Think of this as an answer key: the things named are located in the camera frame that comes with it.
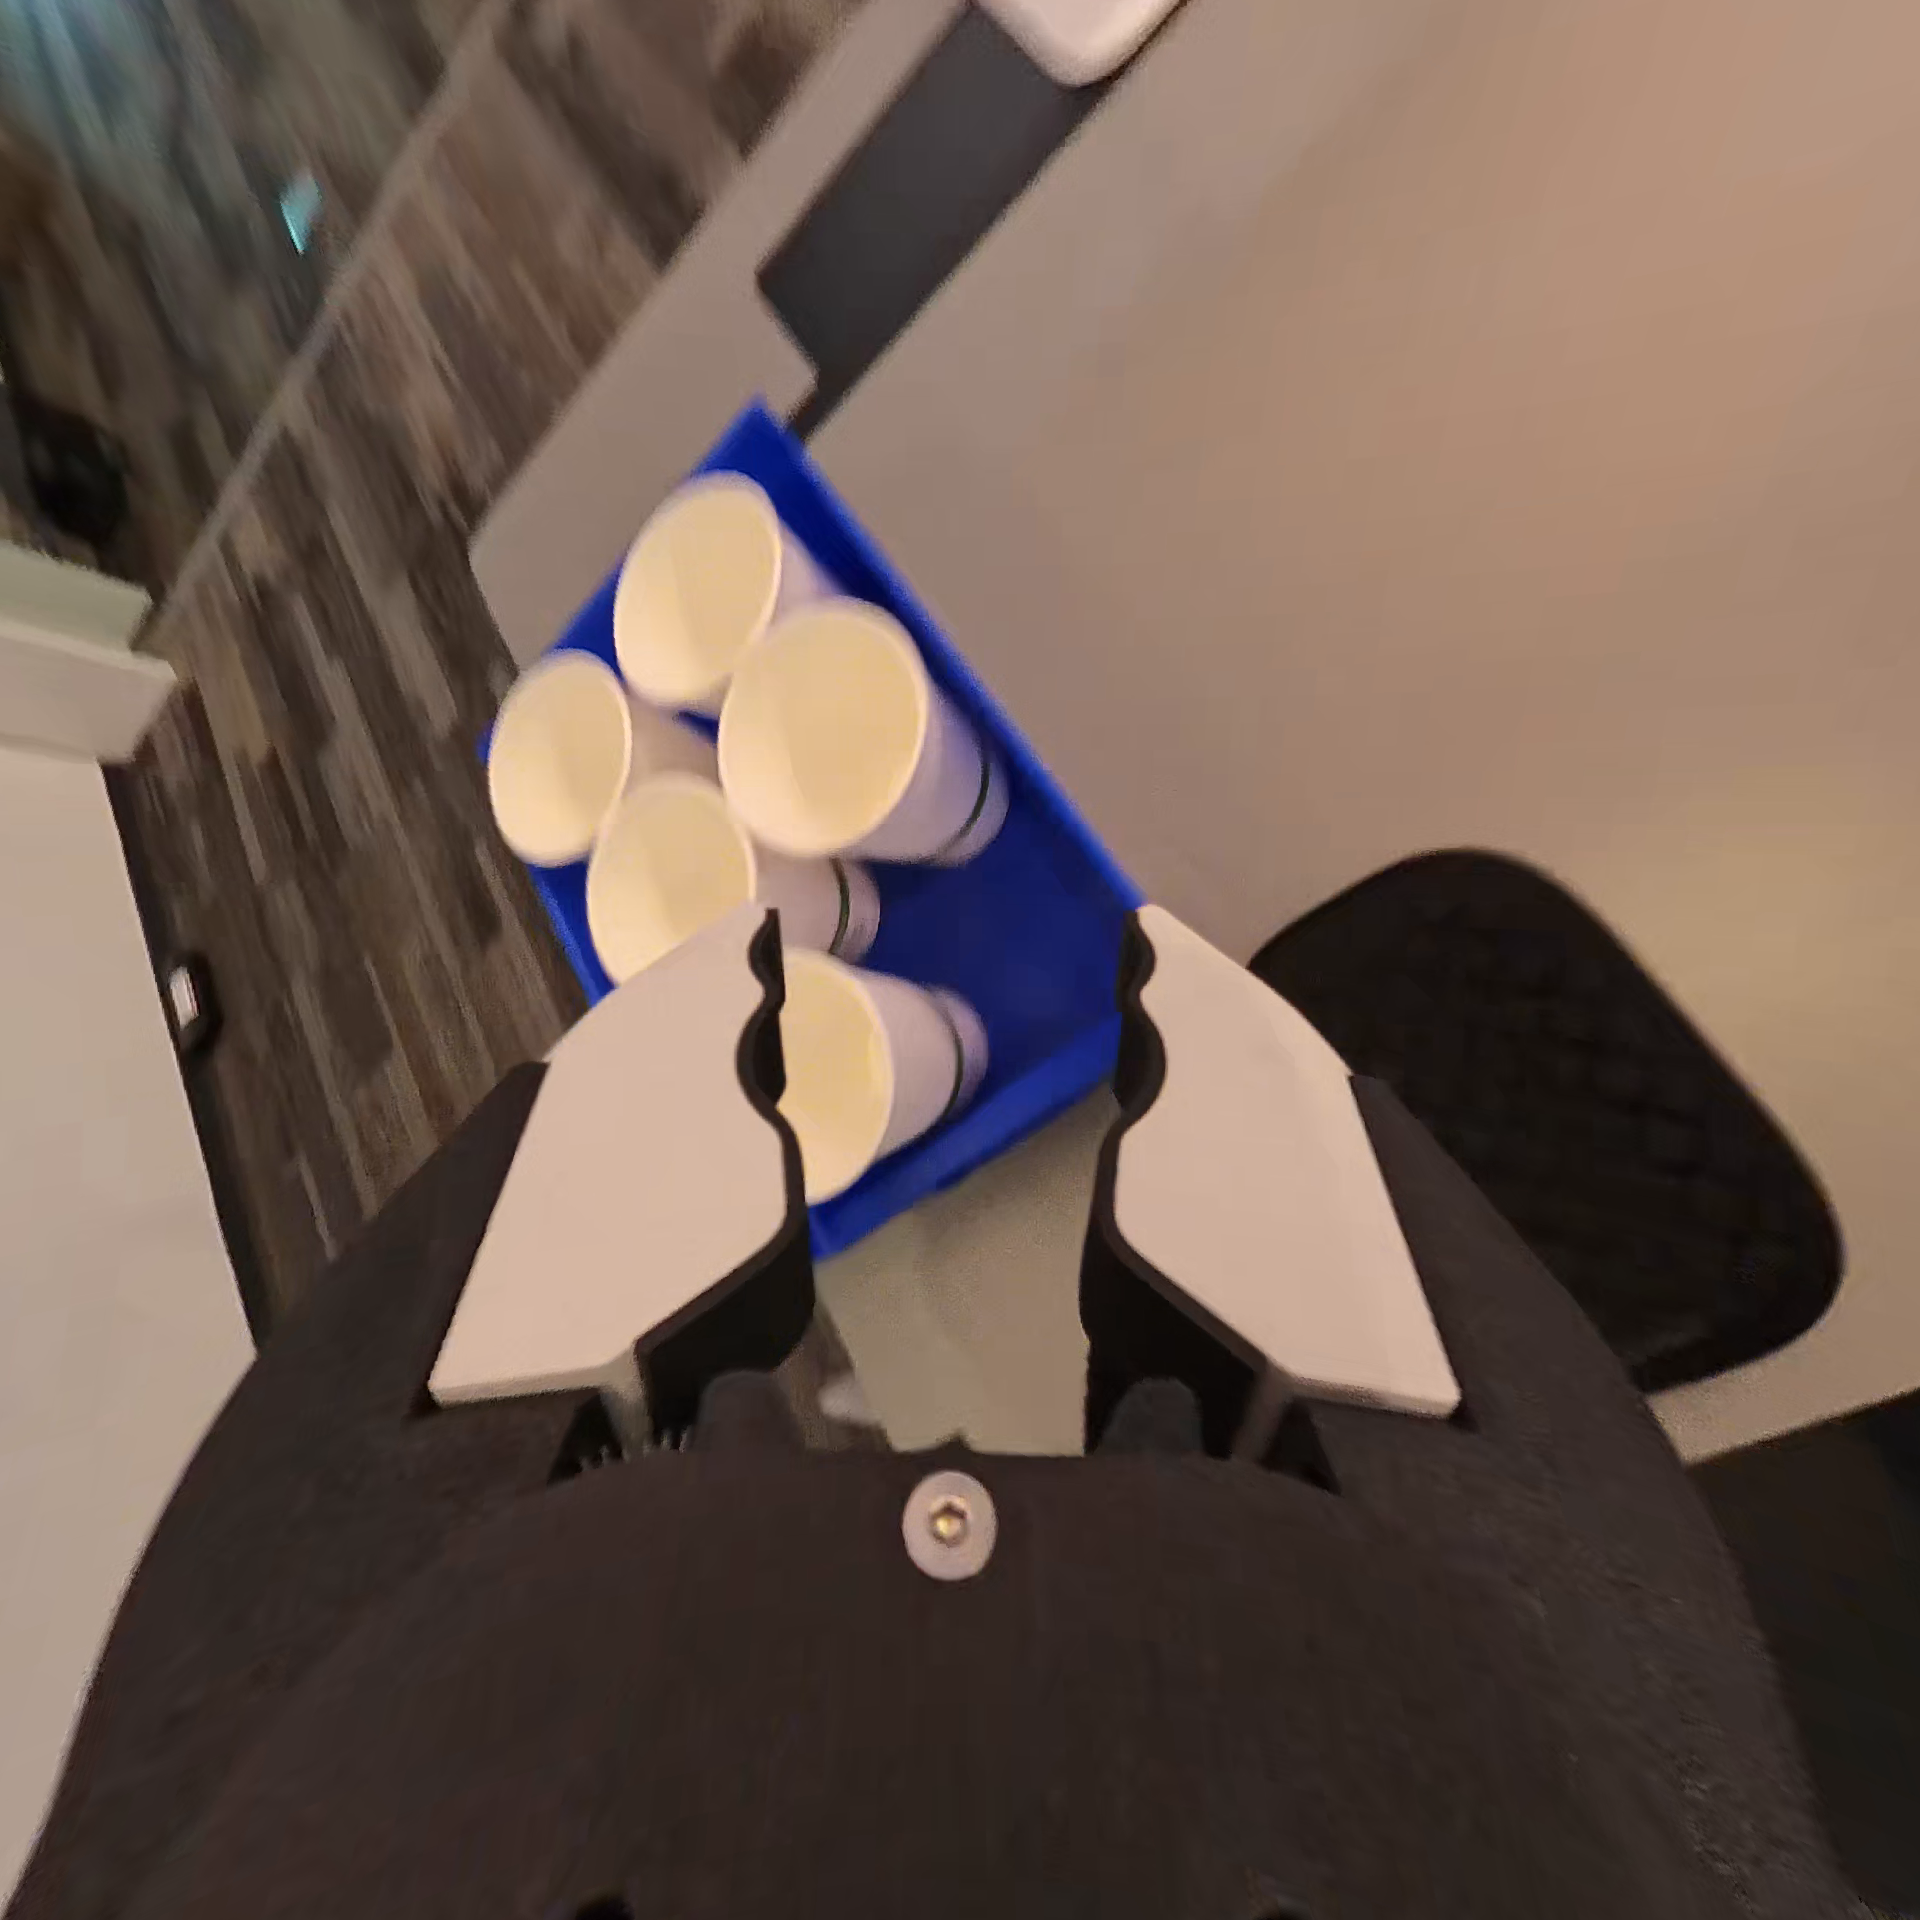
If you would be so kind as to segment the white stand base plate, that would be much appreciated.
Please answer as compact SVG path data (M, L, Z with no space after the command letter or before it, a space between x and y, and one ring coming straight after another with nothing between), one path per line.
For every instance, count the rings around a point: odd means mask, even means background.
M1055 83L1085 88L1117 74L1182 4L976 2Z

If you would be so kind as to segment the black quilted mouse pad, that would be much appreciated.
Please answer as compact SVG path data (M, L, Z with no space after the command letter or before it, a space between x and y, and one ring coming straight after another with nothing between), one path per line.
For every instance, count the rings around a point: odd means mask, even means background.
M1594 914L1499 853L1427 853L1251 972L1404 1108L1644 1394L1769 1356L1834 1305L1837 1216L1783 1125Z

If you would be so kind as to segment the blue plastic bin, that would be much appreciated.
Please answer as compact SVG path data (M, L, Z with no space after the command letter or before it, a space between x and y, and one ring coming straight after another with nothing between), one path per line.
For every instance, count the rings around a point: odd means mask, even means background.
M832 1258L986 1166L1110 1075L1119 936L1140 896L799 443L764 404L748 404L685 482L711 472L756 480L785 525L837 580L837 598L878 607L898 621L932 678L989 738L1011 787L1005 827L971 863L935 868L853 859L877 879L880 924L872 951L852 968L967 999L989 1035L989 1068L974 1099L940 1130L878 1164L847 1194L808 1206L811 1248ZM620 674L612 658L612 591L621 561L592 588L543 657L579 649ZM579 986L591 1003L598 1003L618 986L603 973L587 936L587 859L563 868L523 868Z

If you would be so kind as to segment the black flat plate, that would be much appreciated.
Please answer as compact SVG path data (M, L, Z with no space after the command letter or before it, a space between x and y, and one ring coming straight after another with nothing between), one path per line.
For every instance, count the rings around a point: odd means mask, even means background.
M783 420L794 439L827 425L1113 83L1060 83L982 6L960 9L755 274L811 367Z

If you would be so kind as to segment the white paper cup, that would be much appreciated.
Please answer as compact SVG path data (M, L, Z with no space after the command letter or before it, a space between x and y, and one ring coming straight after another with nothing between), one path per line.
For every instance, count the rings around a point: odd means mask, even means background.
M701 474L659 503L618 571L612 658L655 708L717 719L745 653L840 592L756 480Z
M852 598L781 618L743 657L717 754L742 822L785 856L954 868L1011 806L994 743L914 639Z
M494 826L531 868L584 863L633 787L666 773L719 779L711 740L570 648L515 678L488 738Z
M785 944L852 964L872 951L880 924L877 879L862 863L765 848L714 779L638 782L587 856L587 936L610 986L742 907L778 911Z
M781 979L778 1108L799 1145L805 1199L820 1206L974 1099L989 1035L954 991L822 951L794 951Z

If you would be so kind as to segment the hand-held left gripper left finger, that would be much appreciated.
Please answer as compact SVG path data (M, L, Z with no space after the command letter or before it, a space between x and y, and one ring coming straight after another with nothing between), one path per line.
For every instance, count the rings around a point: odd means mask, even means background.
M788 1440L814 1319L781 1093L781 928L736 908L548 1053L425 1380L437 1408L585 1390L621 1443Z

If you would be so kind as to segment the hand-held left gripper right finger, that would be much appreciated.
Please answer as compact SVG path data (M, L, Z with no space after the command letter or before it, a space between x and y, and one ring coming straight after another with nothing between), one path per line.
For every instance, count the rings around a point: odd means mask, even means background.
M1298 1403L1454 1419L1458 1378L1332 1044L1160 907L1122 934L1117 1012L1078 1259L1084 1449L1160 1380L1211 1459L1264 1459Z

